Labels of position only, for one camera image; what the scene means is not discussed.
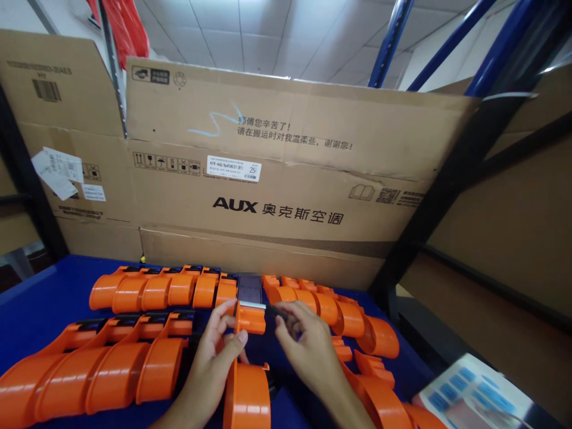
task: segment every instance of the barcode label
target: barcode label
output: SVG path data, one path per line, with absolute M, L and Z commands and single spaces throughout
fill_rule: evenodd
M 262 164 L 231 158 L 207 156 L 207 174 L 252 182 L 260 180 Z
M 401 193 L 399 189 L 383 188 L 375 200 L 376 203 L 393 204 Z
M 32 79 L 32 83 L 34 84 L 38 98 L 49 102 L 61 101 L 60 90 L 55 82 Z

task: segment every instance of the barcode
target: barcode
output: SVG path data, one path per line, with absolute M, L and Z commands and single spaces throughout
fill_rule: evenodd
M 397 196 L 401 193 L 399 189 L 383 188 L 375 200 L 376 203 L 393 204 Z
M 32 83 L 34 84 L 34 89 L 36 90 L 38 98 L 50 102 L 61 101 L 60 91 L 58 90 L 58 85 L 55 82 L 32 79 Z

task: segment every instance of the cardboard box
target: cardboard box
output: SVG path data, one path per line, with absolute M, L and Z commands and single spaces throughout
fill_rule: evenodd
M 133 229 L 148 263 L 365 289 L 475 107 L 130 58 L 124 139 L 91 41 L 0 38 L 0 80 L 30 155 L 53 148 L 100 171 L 85 182 L 103 186 L 105 201 L 80 184 L 66 201 L 46 187 L 73 252 L 93 256 L 117 254 L 112 231 L 135 254 Z M 89 239 L 103 230 L 109 240 Z

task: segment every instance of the white wall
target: white wall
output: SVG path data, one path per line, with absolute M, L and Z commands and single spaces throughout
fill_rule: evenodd
M 0 28 L 48 33 L 25 0 L 0 0 Z
M 494 5 L 419 91 L 432 91 L 433 89 L 474 76 L 505 23 L 506 18 L 512 11 L 514 4 L 514 1 L 505 1 Z M 453 19 L 415 48 L 399 85 L 401 91 L 405 91 L 409 87 L 463 19 L 463 15 Z

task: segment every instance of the white label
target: white label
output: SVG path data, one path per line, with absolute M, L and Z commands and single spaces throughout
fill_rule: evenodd
M 75 182 L 83 183 L 82 159 L 47 147 L 43 151 L 49 157 L 49 168 L 52 173 L 59 174 Z
M 52 171 L 51 160 L 46 152 L 38 152 L 36 156 L 32 158 L 32 164 L 38 176 L 40 176 L 46 185 L 48 185 L 62 201 L 67 200 L 73 194 L 77 193 L 76 187 L 72 185 L 69 179 Z
M 83 196 L 86 200 L 105 201 L 103 186 L 82 184 Z
M 261 170 L 262 164 L 259 163 L 207 156 L 207 174 L 213 176 L 258 182 Z

